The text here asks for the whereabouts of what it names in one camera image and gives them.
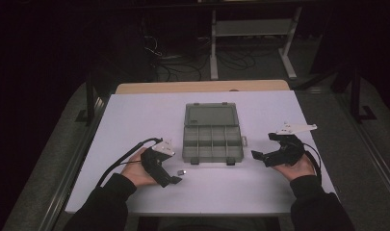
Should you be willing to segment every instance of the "black sleeve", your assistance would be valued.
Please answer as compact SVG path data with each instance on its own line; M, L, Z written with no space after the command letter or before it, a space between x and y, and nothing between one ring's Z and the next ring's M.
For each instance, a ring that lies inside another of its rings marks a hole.
M296 231L354 230L336 194L325 193L316 176L301 176L290 185L297 198L291 207Z
M128 178L114 174L103 188L91 192L64 230L124 230L128 216L125 202L136 189Z

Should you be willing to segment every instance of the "white table surface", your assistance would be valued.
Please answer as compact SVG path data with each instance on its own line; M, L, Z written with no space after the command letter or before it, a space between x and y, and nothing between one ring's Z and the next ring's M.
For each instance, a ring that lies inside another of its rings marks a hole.
M233 102L245 157L228 167L223 163L183 163L181 156L187 103ZM269 153L279 144L268 134L288 123L306 124L293 91L231 91L208 93L114 94L97 129L65 210L75 213L84 204L102 173L138 142L172 139L176 155L163 162L170 175L187 173L177 185L145 186L127 201L130 214L145 216L275 216L290 212L295 197L279 172L252 158L250 150ZM297 136L316 148L311 132ZM335 192L325 166L323 187Z

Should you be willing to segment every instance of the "black cuff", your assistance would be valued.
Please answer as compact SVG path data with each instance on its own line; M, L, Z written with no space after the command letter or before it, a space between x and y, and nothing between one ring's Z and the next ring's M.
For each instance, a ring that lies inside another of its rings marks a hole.
M103 189L113 192L116 197L126 201L137 190L137 187L125 176L114 173Z
M290 182L290 186L296 198L325 193L316 175L298 177Z

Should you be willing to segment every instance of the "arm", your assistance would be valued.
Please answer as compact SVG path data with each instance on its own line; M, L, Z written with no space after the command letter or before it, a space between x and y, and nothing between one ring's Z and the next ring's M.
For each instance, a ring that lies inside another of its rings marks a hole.
M104 187L92 191L86 203L68 221L65 230L124 230L128 208L125 201L137 187L156 184L140 160L145 148L130 158L121 174L114 174Z
M296 231L352 231L353 224L334 193L325 193L309 159L303 155L293 166L277 166L289 181L297 200L291 207Z

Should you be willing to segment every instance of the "gray plastic tray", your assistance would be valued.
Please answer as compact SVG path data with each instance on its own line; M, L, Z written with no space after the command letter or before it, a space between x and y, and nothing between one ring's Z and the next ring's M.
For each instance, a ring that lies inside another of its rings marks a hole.
M243 160L242 136L234 103L187 104L183 138L186 163L227 163Z

